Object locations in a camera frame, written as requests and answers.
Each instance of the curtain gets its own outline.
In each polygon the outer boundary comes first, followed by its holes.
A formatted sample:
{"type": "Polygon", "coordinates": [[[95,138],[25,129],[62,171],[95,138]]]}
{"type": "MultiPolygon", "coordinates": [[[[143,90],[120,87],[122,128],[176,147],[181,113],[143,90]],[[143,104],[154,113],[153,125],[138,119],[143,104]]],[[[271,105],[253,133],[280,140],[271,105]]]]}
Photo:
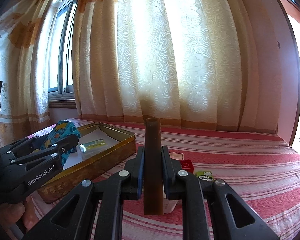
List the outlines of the curtain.
{"type": "Polygon", "coordinates": [[[275,133],[281,69],[262,0],[79,0],[83,118],[275,133]]]}
{"type": "Polygon", "coordinates": [[[61,0],[12,0],[0,17],[0,145],[50,125],[47,53],[61,0]]]}

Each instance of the window sill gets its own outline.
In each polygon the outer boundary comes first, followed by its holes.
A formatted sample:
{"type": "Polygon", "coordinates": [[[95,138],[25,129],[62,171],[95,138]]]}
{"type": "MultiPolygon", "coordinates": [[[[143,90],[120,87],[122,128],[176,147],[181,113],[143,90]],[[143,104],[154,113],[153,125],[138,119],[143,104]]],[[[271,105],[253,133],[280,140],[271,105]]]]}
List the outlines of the window sill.
{"type": "Polygon", "coordinates": [[[76,108],[74,99],[50,100],[49,108],[76,108]]]}

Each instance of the blue building block with stud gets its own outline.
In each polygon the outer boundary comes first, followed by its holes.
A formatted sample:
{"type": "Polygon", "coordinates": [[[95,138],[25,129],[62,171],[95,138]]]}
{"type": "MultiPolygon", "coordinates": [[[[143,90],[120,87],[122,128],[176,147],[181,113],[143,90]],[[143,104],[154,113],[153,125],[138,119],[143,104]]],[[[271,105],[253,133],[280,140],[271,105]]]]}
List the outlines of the blue building block with stud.
{"type": "MultiPolygon", "coordinates": [[[[81,137],[80,132],[72,122],[59,121],[49,133],[47,139],[43,142],[40,149],[47,149],[50,145],[58,143],[59,140],[67,137],[70,134],[75,134],[78,138],[81,137]]],[[[70,149],[61,155],[62,166],[66,163],[71,152],[75,152],[76,148],[70,149]]]]}

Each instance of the green block with cartoon print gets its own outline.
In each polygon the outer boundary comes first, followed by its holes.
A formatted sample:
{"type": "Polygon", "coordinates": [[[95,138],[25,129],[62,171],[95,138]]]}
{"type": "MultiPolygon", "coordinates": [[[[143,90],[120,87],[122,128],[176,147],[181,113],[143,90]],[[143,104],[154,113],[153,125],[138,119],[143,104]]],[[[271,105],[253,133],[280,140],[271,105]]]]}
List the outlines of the green block with cartoon print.
{"type": "Polygon", "coordinates": [[[196,171],[195,175],[202,180],[213,181],[213,175],[211,171],[196,171]]]}

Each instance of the brown block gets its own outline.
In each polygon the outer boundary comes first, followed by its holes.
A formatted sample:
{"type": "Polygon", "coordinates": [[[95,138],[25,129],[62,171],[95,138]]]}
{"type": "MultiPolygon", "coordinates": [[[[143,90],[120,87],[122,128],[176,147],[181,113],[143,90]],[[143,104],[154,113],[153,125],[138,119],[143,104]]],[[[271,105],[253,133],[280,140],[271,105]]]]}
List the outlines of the brown block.
{"type": "Polygon", "coordinates": [[[143,213],[163,215],[160,119],[146,120],[143,213]]]}

